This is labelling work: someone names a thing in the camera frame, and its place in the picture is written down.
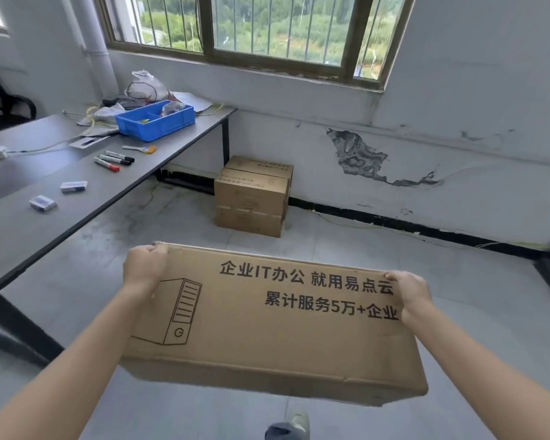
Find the blue tray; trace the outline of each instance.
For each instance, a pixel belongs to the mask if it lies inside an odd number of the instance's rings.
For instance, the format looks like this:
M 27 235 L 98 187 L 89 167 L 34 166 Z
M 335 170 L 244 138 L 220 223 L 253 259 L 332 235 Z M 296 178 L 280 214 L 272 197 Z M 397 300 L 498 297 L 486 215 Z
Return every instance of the blue tray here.
M 118 129 L 123 134 L 138 137 L 145 142 L 151 142 L 195 123 L 196 113 L 193 107 L 189 105 L 185 105 L 184 110 L 161 117 L 163 106 L 169 102 L 170 100 L 163 100 L 118 114 L 116 116 Z M 141 123 L 143 119 L 149 119 L 149 122 Z

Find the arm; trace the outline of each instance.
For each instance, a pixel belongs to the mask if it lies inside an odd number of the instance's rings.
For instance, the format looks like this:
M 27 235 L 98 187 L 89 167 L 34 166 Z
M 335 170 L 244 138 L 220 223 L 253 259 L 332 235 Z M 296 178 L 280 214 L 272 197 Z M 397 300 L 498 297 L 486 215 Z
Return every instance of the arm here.
M 167 245 L 135 247 L 124 285 L 61 355 L 0 411 L 0 440 L 76 440 L 159 283 Z
M 550 392 L 473 340 L 434 304 L 423 278 L 398 281 L 402 319 L 498 440 L 550 440 Z

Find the cardboard box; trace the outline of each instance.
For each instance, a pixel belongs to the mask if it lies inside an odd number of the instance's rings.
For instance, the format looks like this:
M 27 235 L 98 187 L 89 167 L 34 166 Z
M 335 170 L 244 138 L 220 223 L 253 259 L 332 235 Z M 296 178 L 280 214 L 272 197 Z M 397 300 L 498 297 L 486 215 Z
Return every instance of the cardboard box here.
M 375 270 L 170 245 L 124 352 L 147 380 L 379 406 L 424 395 L 397 284 Z
M 293 165 L 233 156 L 214 181 L 216 224 L 280 237 Z

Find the pant leg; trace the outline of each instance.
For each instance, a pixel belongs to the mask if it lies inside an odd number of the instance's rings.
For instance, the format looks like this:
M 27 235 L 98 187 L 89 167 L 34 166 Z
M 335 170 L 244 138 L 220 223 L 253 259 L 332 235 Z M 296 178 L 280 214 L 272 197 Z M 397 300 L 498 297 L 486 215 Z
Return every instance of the pant leg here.
M 309 440 L 307 434 L 287 422 L 273 423 L 265 431 L 265 440 Z

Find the tile floor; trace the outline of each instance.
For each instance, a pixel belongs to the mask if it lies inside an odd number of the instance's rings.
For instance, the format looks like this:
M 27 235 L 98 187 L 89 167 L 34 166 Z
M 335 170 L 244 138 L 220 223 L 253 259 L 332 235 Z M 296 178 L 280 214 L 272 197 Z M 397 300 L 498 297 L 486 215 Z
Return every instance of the tile floor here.
M 550 289 L 529 261 L 295 207 L 281 239 L 221 229 L 212 222 L 211 196 L 155 185 L 139 186 L 3 294 L 66 346 L 119 288 L 126 250 L 154 240 L 405 269 L 424 276 L 437 305 L 473 337 L 550 390 Z M 493 439 L 425 348 L 420 350 L 430 392 L 383 408 L 147 383 L 119 368 L 82 439 L 258 440 L 293 408 L 310 414 L 315 440 Z M 0 352 L 0 407 L 37 373 Z

